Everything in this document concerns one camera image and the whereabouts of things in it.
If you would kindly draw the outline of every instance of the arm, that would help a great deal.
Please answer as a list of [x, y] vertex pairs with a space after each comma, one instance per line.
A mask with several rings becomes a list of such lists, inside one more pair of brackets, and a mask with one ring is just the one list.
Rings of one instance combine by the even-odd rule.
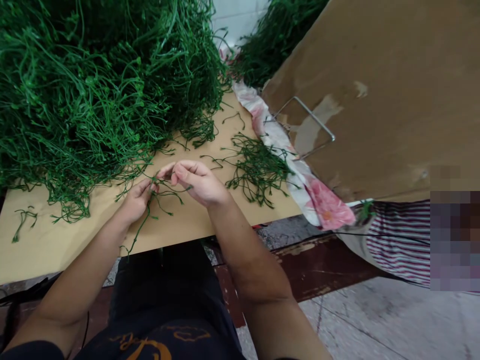
[[158, 176], [171, 176], [173, 185], [193, 186], [189, 194], [207, 208], [258, 358], [330, 359], [294, 299], [285, 272], [212, 172], [201, 162], [183, 160], [167, 165]]
[[102, 289], [127, 230], [145, 211], [150, 179], [132, 187], [117, 212], [66, 268], [5, 350], [36, 340], [57, 345], [68, 356], [87, 311]]

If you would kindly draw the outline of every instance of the red striped cloth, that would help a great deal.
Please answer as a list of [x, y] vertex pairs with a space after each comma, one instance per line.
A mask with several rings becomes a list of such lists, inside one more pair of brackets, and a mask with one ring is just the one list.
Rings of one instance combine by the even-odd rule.
[[378, 265], [390, 274], [429, 287], [430, 200], [375, 201], [371, 211], [376, 216], [366, 246]]

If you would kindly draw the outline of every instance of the cardboard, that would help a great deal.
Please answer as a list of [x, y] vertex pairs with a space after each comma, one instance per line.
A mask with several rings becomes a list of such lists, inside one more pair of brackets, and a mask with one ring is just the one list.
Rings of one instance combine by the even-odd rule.
[[[262, 97], [333, 132], [305, 160], [344, 202], [478, 190], [479, 34], [474, 0], [331, 0]], [[281, 115], [301, 153], [329, 139], [298, 104]]]
[[[222, 121], [235, 115], [237, 111], [246, 123], [246, 129], [242, 130], [242, 133], [254, 137], [252, 118], [238, 103], [235, 95], [232, 92], [226, 93], [223, 101], [233, 108], [224, 106], [224, 111], [220, 110], [213, 116], [219, 130], [213, 142], [207, 142], [198, 149], [189, 146], [190, 151], [185, 151], [180, 145], [173, 143], [171, 146], [176, 149], [175, 155], [166, 156], [158, 153], [146, 173], [153, 176], [162, 166], [181, 159], [202, 161], [214, 168], [216, 165], [211, 159], [206, 157], [200, 159], [200, 155], [219, 158], [231, 154], [220, 148], [232, 145], [231, 137], [242, 130], [243, 124], [238, 119], [230, 119], [225, 124], [222, 124]], [[232, 179], [234, 171], [233, 166], [225, 164], [223, 169], [216, 169], [214, 173], [225, 183]], [[74, 224], [62, 220], [52, 224], [54, 219], [50, 215], [58, 215], [60, 205], [47, 204], [46, 188], [37, 186], [31, 192], [8, 191], [0, 215], [0, 284], [64, 270], [120, 206], [121, 201], [114, 202], [115, 196], [120, 192], [117, 186], [97, 187], [90, 196], [90, 218], [84, 218]], [[251, 225], [301, 214], [294, 200], [285, 197], [280, 191], [274, 191], [271, 197], [275, 209], [249, 203], [241, 189], [233, 190], [231, 193]], [[162, 207], [172, 212], [173, 216], [162, 212], [156, 201], [152, 202], [151, 215], [158, 216], [159, 220], [150, 218], [146, 221], [133, 247], [133, 254], [214, 234], [207, 211], [188, 194], [182, 193], [180, 196], [184, 202], [183, 206], [175, 196], [164, 196], [160, 199]], [[34, 206], [32, 211], [38, 213], [38, 221], [35, 227], [30, 229], [33, 219], [28, 218], [20, 231], [19, 242], [12, 243], [20, 224], [20, 215], [14, 211], [26, 210], [28, 206]], [[142, 220], [143, 217], [130, 227], [124, 243], [127, 248], [130, 248]], [[126, 255], [125, 250], [122, 249], [121, 255]]]

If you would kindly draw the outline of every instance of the table surface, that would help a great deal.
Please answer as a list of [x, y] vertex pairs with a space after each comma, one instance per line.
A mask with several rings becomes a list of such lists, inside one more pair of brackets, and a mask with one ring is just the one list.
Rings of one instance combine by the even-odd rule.
[[[223, 105], [224, 110], [219, 110], [214, 116], [219, 134], [212, 142], [205, 143], [198, 149], [189, 146], [190, 150], [183, 149], [179, 144], [173, 143], [175, 155], [167, 156], [158, 153], [149, 165], [145, 173], [153, 176], [162, 166], [181, 159], [202, 161], [209, 167], [214, 168], [210, 158], [225, 157], [231, 154], [228, 150], [220, 150], [222, 147], [232, 145], [231, 138], [241, 131], [243, 134], [254, 137], [252, 129], [252, 117], [237, 101], [235, 95], [226, 93], [223, 101], [233, 108]], [[246, 123], [243, 124], [236, 117], [222, 121], [240, 112]], [[215, 169], [213, 172], [222, 182], [231, 180], [235, 168], [225, 164], [223, 169]], [[9, 190], [3, 209], [0, 214], [0, 284], [42, 276], [64, 270], [75, 257], [84, 249], [95, 236], [102, 225], [112, 216], [122, 201], [115, 202], [115, 197], [121, 192], [121, 187], [96, 187], [90, 196], [91, 217], [84, 218], [76, 223], [69, 224], [63, 220], [53, 224], [52, 214], [61, 213], [60, 204], [48, 205], [48, 191], [44, 186], [36, 186], [31, 192], [21, 190]], [[273, 220], [283, 219], [301, 214], [301, 210], [291, 197], [285, 197], [281, 191], [274, 190], [270, 197], [275, 208], [259, 206], [257, 203], [249, 203], [240, 188], [230, 191], [235, 201], [245, 214], [251, 225], [262, 224]], [[207, 211], [187, 194], [180, 194], [184, 205], [181, 205], [175, 196], [164, 196], [160, 199], [164, 209], [173, 213], [168, 216], [158, 207], [156, 201], [151, 205], [151, 216], [138, 236], [132, 253], [140, 253], [151, 249], [178, 244], [194, 239], [207, 237], [214, 234]], [[30, 225], [33, 219], [28, 217], [19, 233], [19, 241], [12, 243], [15, 232], [20, 224], [18, 209], [27, 209], [33, 206], [33, 212], [38, 213], [38, 220], [33, 228]], [[124, 245], [130, 248], [143, 217], [134, 223], [127, 234]]]

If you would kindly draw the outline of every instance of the dark pants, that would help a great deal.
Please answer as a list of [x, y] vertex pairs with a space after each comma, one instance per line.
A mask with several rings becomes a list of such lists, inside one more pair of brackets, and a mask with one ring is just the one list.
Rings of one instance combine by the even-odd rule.
[[219, 280], [200, 240], [123, 257], [118, 264], [108, 322], [155, 307], [188, 306], [199, 293], [223, 303]]

